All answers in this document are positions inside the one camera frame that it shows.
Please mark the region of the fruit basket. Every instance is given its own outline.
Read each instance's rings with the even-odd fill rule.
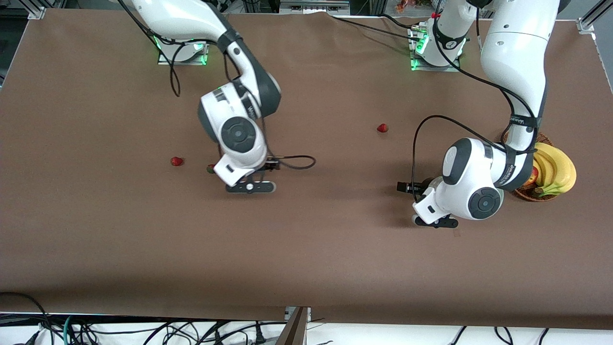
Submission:
[[[506,141],[507,136],[508,134],[505,133],[504,136],[500,138],[500,141],[502,142]],[[541,132],[538,133],[536,137],[536,142],[542,142],[547,145],[554,146],[553,143],[551,143],[551,140],[549,140],[549,138],[545,134],[542,134]],[[515,189],[511,193],[520,199],[523,199],[525,201],[532,201],[535,203],[542,203],[543,201],[549,201],[557,196],[557,195],[545,195],[543,197],[538,197],[535,195],[536,187],[537,187],[536,184],[531,184],[525,187],[522,186],[522,187],[519,187],[518,189]]]

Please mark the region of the white surface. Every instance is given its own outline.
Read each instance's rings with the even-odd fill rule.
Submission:
[[[151,324],[105,324],[95,325],[99,331],[126,331],[155,328],[162,323]],[[223,327],[220,334],[238,329],[252,322],[232,322]],[[213,322],[196,323],[200,334],[207,330]],[[37,326],[0,327],[0,345],[25,343],[38,329]],[[262,332],[267,339],[278,336],[283,325],[263,326]],[[318,324],[310,323],[306,333],[306,345],[318,345],[332,340],[332,345],[448,345],[459,331],[459,326],[415,326],[415,325],[372,325],[372,324]],[[191,327],[184,328],[193,334]],[[542,328],[510,328],[515,345],[537,345]],[[500,333],[506,336],[503,329]],[[250,340],[255,340],[255,331],[246,331]],[[99,335],[101,345],[142,345],[151,332],[133,335]],[[165,332],[158,333],[149,344],[161,344]],[[245,336],[239,333],[224,341],[226,345],[244,344]],[[169,345],[187,345],[187,340],[173,337]],[[39,335],[37,345],[50,344],[47,331]],[[56,337],[56,344],[63,344]],[[543,341],[543,345],[611,345],[613,331],[601,330],[562,330],[551,329]],[[493,327],[468,327],[458,345],[504,345],[494,333]]]

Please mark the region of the velcro strap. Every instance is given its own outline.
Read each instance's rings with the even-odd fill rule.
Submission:
[[[236,41],[237,39],[241,39],[241,38],[242,38],[241,35],[238,32],[236,32],[236,30],[232,28],[228,29],[228,31],[223,33],[217,40],[217,48],[219,48],[219,50],[222,53],[225,53],[226,50],[228,49],[228,46],[232,44],[232,42]]]
[[[515,158],[517,155],[517,151],[511,146],[508,146],[507,144],[504,144],[504,149],[506,150],[506,164],[504,166],[504,172],[502,173],[500,178],[496,182],[494,182],[494,187],[500,187],[505,183],[509,182],[516,168]]]
[[[512,125],[539,128],[541,126],[542,119],[542,117],[521,116],[513,114],[511,115],[509,123]]]

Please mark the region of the brown table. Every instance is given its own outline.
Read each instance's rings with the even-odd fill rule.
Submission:
[[[412,72],[406,40],[326,14],[229,20],[283,89],[271,148],[316,167],[271,173],[272,195],[227,194],[206,173],[217,151],[196,117],[226,82],[217,49],[177,68],[176,98],[125,13],[49,10],[0,92],[0,290],[53,312],[280,319],[307,305],[330,322],[613,328],[613,96],[574,23],[551,37],[542,129],[575,162],[575,188],[538,204],[507,194],[495,217],[454,231],[414,226],[395,184],[428,115],[495,139],[509,118],[498,90]],[[483,76],[476,46],[462,63]],[[417,177],[466,135],[425,126]]]

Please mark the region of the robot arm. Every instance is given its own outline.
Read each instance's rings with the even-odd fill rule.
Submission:
[[[448,0],[440,19],[427,23],[430,44],[421,54],[426,61],[448,65],[441,51],[451,61],[456,58],[476,18],[473,4],[495,10],[481,53],[484,72],[523,102],[507,94],[513,114],[506,143],[492,147],[477,139],[463,138],[447,150],[442,178],[435,179],[413,204],[427,224],[449,214],[471,220],[491,217],[502,204],[500,189],[520,187],[532,169],[532,153],[522,152],[533,147],[540,126],[546,98],[544,55],[559,0]],[[433,35],[440,49],[432,42]]]
[[[281,90],[221,13],[201,0],[132,0],[154,32],[169,39],[205,39],[236,65],[240,76],[200,99],[198,117],[224,155],[215,173],[227,185],[260,168],[267,157],[264,135],[255,121],[276,112]]]

